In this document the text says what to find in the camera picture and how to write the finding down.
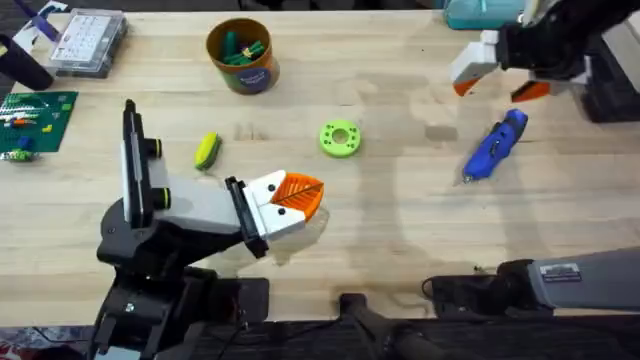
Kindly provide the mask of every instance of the cylindrical container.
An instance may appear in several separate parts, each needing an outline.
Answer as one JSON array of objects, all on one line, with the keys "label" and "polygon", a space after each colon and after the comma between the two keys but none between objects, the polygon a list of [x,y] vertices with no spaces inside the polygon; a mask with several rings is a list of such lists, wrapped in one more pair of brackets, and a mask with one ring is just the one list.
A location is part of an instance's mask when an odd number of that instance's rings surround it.
[{"label": "cylindrical container", "polygon": [[446,0],[444,18],[454,30],[498,29],[517,22],[525,0]]},{"label": "cylindrical container", "polygon": [[0,34],[0,44],[7,52],[0,56],[0,72],[31,90],[46,90],[53,77],[10,37]]},{"label": "cylindrical container", "polygon": [[[251,45],[260,41],[264,53],[246,65],[227,65],[223,62],[224,40],[228,32],[235,32],[239,44]],[[218,24],[207,37],[207,51],[220,70],[229,88],[240,94],[257,94],[273,86],[280,76],[280,66],[273,57],[271,35],[261,23],[247,18],[230,19]]]}]

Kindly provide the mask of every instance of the orange gripper pad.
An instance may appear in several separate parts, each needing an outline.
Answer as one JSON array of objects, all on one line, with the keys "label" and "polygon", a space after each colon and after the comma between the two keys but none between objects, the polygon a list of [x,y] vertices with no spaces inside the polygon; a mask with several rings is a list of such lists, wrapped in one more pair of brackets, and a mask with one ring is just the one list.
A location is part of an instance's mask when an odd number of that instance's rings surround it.
[{"label": "orange gripper pad", "polygon": [[288,172],[271,198],[271,203],[303,211],[308,222],[318,210],[323,194],[323,182],[311,176]]}]

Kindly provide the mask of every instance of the black cable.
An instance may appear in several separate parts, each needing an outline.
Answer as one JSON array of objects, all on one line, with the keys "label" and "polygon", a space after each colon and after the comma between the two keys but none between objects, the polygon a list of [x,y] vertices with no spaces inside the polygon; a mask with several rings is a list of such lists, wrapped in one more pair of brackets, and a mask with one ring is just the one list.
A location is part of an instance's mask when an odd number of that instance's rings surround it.
[{"label": "black cable", "polygon": [[106,312],[106,306],[105,303],[107,302],[107,299],[105,298],[104,301],[102,302],[102,305],[100,305],[100,309],[98,310],[98,315],[96,316],[96,319],[93,322],[93,328],[91,329],[91,336],[89,337],[90,341],[89,341],[89,345],[87,346],[87,351],[85,352],[85,360],[93,360],[94,355],[97,351],[96,348],[96,344],[95,344],[95,337],[96,337],[96,332],[98,331],[98,326],[100,326],[100,323],[102,322],[102,318],[104,317],[104,314]]},{"label": "black cable", "polygon": [[220,350],[220,354],[218,354],[217,360],[221,360],[222,357],[224,356],[224,353],[227,351],[227,349],[229,348],[229,346],[231,346],[231,344],[234,344],[233,340],[235,340],[236,336],[238,336],[238,334],[240,334],[240,332],[244,329],[244,327],[238,327],[236,329],[236,331],[233,333],[233,335],[231,335],[231,337],[229,338],[229,340],[227,340],[227,342],[224,343],[224,346],[222,347],[222,350]]},{"label": "black cable", "polygon": [[[295,333],[293,333],[293,334],[291,334],[289,336],[285,336],[284,338],[278,340],[278,342],[283,342],[284,343],[284,342],[293,340],[293,339],[295,339],[297,337],[300,337],[300,336],[308,334],[308,333],[312,333],[312,332],[315,332],[315,331],[328,329],[328,328],[330,328],[330,327],[332,327],[332,326],[334,326],[334,325],[336,325],[336,324],[338,324],[340,322],[342,322],[342,318],[338,318],[336,320],[332,320],[332,321],[330,321],[328,323],[312,326],[312,327],[300,330],[298,332],[295,332]],[[257,341],[233,342],[233,340],[234,340],[234,336],[233,335],[227,340],[225,340],[225,339],[223,339],[223,338],[221,338],[219,336],[213,335],[213,334],[211,334],[210,336],[213,339],[215,339],[216,341],[220,341],[220,342],[223,342],[223,343],[228,343],[229,341],[231,341],[233,345],[239,345],[239,346],[255,346],[255,345],[261,345],[261,344],[266,344],[266,343],[273,342],[273,340],[270,340],[270,339],[257,340]]]},{"label": "black cable", "polygon": [[38,335],[42,336],[45,340],[47,340],[48,342],[52,343],[52,344],[71,344],[74,342],[85,342],[85,341],[89,341],[88,339],[78,339],[78,340],[52,340],[50,337],[48,337],[44,331],[42,331],[40,328],[38,328],[37,326],[32,326],[31,329],[33,329],[33,331],[37,332]]},{"label": "black cable", "polygon": [[431,282],[431,280],[432,278],[427,278],[422,282],[422,285],[420,285],[420,289],[422,290],[422,295],[424,295],[424,297],[427,298],[427,300],[433,300],[431,295],[428,294],[428,291],[426,290],[426,286],[428,283]]}]

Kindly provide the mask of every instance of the orange tip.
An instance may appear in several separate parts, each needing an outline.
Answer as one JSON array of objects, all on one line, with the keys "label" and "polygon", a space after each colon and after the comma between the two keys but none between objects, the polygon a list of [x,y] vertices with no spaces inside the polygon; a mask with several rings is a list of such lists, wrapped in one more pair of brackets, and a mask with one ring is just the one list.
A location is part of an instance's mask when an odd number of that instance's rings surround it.
[{"label": "orange tip", "polygon": [[539,99],[551,93],[551,84],[548,82],[527,81],[518,90],[511,93],[512,102],[523,102]]},{"label": "orange tip", "polygon": [[464,96],[479,80],[480,78],[476,78],[460,84],[453,84],[453,89],[456,91],[456,94]]},{"label": "orange tip", "polygon": [[309,221],[318,210],[324,183],[304,174],[287,173],[284,181],[271,198],[271,203],[304,212]]}]

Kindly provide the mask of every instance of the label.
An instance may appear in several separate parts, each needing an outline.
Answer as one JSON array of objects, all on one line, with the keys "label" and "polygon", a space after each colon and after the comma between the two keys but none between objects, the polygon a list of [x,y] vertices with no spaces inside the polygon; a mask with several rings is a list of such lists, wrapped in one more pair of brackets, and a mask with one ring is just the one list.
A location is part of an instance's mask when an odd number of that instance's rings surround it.
[{"label": "label", "polygon": [[236,74],[242,86],[251,92],[261,92],[269,87],[271,72],[266,68],[253,68],[240,71]]},{"label": "label", "polygon": [[540,266],[540,275],[546,283],[582,281],[580,268],[575,263]]},{"label": "label", "polygon": [[111,17],[101,15],[74,16],[53,51],[51,60],[78,62],[91,60],[98,44],[103,41],[102,36],[110,20]]}]

